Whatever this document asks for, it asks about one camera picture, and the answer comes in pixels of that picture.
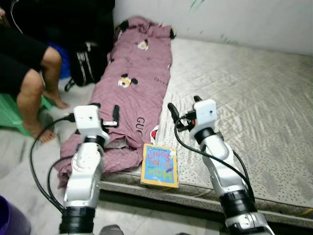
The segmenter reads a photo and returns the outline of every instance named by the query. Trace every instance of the bare foot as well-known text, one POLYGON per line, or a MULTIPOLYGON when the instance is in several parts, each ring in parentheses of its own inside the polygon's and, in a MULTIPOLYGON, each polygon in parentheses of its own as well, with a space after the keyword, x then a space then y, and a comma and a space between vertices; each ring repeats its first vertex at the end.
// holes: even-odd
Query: bare foot
MULTIPOLYGON (((40 125, 39 122, 37 122, 37 123, 35 123, 35 124, 33 124, 33 125, 28 125, 28 124, 23 123, 23 127, 24 127, 27 131, 29 131, 29 133, 30 133, 33 137, 35 137, 35 138, 37 138, 37 136, 38 136, 38 135, 42 132, 42 130, 44 129, 44 128, 40 125)), ((41 142, 48 142, 48 141, 50 141, 50 140, 52 140, 52 139, 54 139, 54 138, 55 138, 55 134, 54 134, 53 132, 49 131, 49 130, 46 130, 46 131, 41 135, 41 137, 39 138, 39 140, 40 140, 41 142)))
POLYGON ((47 91, 43 92, 43 95, 48 98, 55 106, 57 106, 59 109, 66 109, 69 108, 69 105, 64 103, 61 100, 61 97, 59 94, 51 94, 47 91))

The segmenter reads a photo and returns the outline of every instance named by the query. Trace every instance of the quilted mattress surface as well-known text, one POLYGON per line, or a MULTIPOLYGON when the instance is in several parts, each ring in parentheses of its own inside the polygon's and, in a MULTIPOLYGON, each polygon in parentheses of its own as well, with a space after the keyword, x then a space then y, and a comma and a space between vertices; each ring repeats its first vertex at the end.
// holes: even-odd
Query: quilted mattress surface
MULTIPOLYGON (((107 176, 102 187, 221 211, 202 157, 176 141, 167 110, 172 102, 189 111, 199 95, 216 101, 216 130, 243 159, 258 209, 270 221, 312 228, 312 57, 186 39, 173 40, 172 53, 156 143, 177 149, 179 188, 141 185, 140 167, 107 176)), ((180 136, 199 147, 188 132, 180 136)))

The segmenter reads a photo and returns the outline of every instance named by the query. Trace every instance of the pink blanket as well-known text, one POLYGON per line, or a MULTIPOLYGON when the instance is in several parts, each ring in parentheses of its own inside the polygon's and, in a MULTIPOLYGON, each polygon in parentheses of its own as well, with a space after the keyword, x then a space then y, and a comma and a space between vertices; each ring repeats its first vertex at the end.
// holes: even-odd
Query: pink blanket
MULTIPOLYGON (((153 142, 170 79, 171 33, 170 26, 142 17, 130 18, 116 32, 118 40, 108 56, 110 64, 90 101, 101 103, 100 116, 106 121, 112 120, 114 105, 120 107, 119 127, 110 129, 111 144, 103 158, 105 173, 139 166, 144 143, 153 142)), ((61 146, 61 158, 73 155, 80 143, 79 135, 71 135, 61 146)), ((56 168, 59 187, 65 187, 71 161, 65 160, 56 168)))

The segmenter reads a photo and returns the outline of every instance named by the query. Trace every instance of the book cover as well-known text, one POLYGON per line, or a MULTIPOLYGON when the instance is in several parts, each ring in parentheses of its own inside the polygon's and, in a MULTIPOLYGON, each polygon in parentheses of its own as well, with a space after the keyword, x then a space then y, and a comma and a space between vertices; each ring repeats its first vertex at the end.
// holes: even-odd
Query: book cover
POLYGON ((178 188, 176 149, 146 143, 143 147, 141 183, 178 188))

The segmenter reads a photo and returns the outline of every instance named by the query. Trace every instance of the black bag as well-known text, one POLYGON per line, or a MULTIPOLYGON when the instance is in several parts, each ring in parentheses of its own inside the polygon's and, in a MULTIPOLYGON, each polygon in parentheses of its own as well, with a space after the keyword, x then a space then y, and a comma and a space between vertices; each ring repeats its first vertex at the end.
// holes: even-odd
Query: black bag
POLYGON ((81 46, 71 47, 68 53, 72 78, 64 88, 66 92, 75 84, 82 87, 100 81, 107 60, 97 43, 85 42, 81 46))

